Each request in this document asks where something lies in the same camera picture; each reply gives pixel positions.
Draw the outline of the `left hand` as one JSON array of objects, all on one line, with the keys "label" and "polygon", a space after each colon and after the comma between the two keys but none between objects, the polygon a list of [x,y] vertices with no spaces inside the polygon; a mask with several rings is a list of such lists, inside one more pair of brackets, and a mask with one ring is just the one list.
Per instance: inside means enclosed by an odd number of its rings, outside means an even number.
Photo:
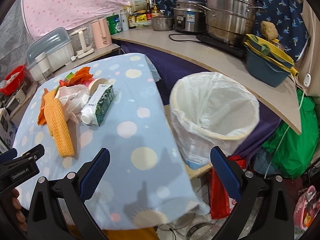
[{"label": "left hand", "polygon": [[12,189],[10,193],[10,205],[13,208],[12,214],[15,217],[14,221],[16,225],[24,232],[27,232],[28,225],[25,220],[25,216],[21,211],[21,204],[18,200],[19,197],[19,191],[17,189]]}]

